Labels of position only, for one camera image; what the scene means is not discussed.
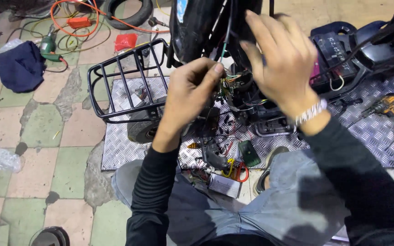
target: hand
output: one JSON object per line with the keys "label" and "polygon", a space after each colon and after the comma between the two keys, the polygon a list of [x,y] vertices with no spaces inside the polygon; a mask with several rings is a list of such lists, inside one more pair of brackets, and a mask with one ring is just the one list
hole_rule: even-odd
{"label": "hand", "polygon": [[170,75],[163,116],[152,145],[156,151],[177,148],[180,131],[200,114],[223,75],[223,65],[205,57],[179,67]]}
{"label": "hand", "polygon": [[317,50],[289,16],[279,15],[275,20],[247,10],[246,22],[266,60],[264,65],[254,44],[241,42],[252,64],[253,77],[261,92],[293,119],[319,101],[309,86]]}

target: orange plug box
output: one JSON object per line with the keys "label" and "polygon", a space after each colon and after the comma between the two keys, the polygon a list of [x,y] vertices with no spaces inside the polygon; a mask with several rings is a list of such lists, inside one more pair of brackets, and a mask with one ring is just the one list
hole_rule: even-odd
{"label": "orange plug box", "polygon": [[76,17],[76,18],[69,18],[66,20],[66,23],[72,28],[77,29],[80,27],[89,27],[91,26],[91,21],[88,17]]}

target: sneaker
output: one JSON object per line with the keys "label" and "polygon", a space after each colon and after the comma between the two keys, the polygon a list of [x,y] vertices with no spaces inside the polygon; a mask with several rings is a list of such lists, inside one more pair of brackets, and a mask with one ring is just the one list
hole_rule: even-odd
{"label": "sneaker", "polygon": [[259,177],[259,179],[254,183],[253,194],[255,195],[255,197],[257,197],[261,192],[263,192],[265,190],[264,181],[265,181],[265,178],[270,174],[271,162],[273,161],[273,158],[275,158],[275,156],[277,154],[281,154],[281,153],[285,153],[285,152],[289,152],[289,151],[290,150],[288,150],[287,147],[279,146],[277,148],[272,149],[271,152],[267,155],[267,157],[265,159],[267,166],[266,166],[264,172]]}

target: black sleeve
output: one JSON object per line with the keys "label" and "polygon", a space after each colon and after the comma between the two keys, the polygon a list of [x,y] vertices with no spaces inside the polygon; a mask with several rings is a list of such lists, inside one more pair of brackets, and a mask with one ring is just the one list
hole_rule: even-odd
{"label": "black sleeve", "polygon": [[168,199],[174,184],[179,148],[159,153],[150,148],[133,190],[132,216],[127,220],[128,246],[166,245]]}
{"label": "black sleeve", "polygon": [[351,245],[394,245],[394,180],[379,161],[334,117],[306,140],[351,212]]}

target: jeans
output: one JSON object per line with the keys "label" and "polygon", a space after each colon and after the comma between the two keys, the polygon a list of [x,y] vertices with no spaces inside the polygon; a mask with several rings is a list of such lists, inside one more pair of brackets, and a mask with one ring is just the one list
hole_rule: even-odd
{"label": "jeans", "polygon": [[[112,187],[130,207],[142,160],[119,167]],[[343,200],[320,172],[310,150],[276,155],[270,188],[238,212],[231,212],[197,191],[179,172],[166,212],[167,245],[191,246],[226,234],[255,234],[275,245],[321,246],[349,215]]]}

